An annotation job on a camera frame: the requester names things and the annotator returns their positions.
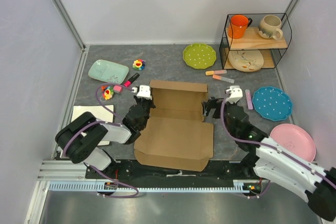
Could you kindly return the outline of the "orange highlighter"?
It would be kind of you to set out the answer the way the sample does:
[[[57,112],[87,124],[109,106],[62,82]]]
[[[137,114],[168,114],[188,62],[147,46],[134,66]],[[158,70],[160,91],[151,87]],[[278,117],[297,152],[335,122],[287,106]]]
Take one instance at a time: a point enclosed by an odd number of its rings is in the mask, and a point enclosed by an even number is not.
[[[220,75],[216,75],[216,74],[212,75],[212,78],[215,79],[215,80],[224,81],[224,82],[231,83],[231,84],[235,83],[234,79],[224,77],[224,76],[220,76]]]

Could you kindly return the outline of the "brown cardboard box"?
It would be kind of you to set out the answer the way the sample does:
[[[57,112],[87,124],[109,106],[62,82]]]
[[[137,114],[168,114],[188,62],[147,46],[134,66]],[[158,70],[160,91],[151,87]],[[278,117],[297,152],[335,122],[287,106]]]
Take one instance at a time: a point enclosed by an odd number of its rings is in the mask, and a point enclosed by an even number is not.
[[[205,83],[151,80],[155,108],[134,155],[142,165],[201,172],[213,157],[214,126],[204,122]]]

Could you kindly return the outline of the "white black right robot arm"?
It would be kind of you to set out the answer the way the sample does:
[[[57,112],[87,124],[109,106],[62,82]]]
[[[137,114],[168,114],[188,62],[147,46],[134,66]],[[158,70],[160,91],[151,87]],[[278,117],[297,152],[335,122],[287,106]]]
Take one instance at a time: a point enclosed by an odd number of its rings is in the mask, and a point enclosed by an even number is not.
[[[248,179],[267,179],[291,191],[326,221],[335,221],[335,168],[325,169],[300,158],[277,144],[270,136],[249,122],[241,106],[227,99],[210,98],[202,103],[203,114],[214,109],[226,133],[247,155],[240,166]]]

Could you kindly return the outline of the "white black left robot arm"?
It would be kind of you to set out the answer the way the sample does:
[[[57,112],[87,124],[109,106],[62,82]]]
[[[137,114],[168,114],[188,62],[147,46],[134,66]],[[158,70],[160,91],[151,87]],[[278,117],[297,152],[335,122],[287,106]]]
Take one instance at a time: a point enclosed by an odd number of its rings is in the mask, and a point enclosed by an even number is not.
[[[60,130],[55,141],[63,154],[74,164],[85,163],[97,169],[103,178],[111,178],[116,162],[98,144],[107,137],[113,142],[131,144],[145,129],[150,110],[155,108],[152,96],[134,96],[136,104],[129,108],[121,124],[97,119],[91,112],[84,112]]]

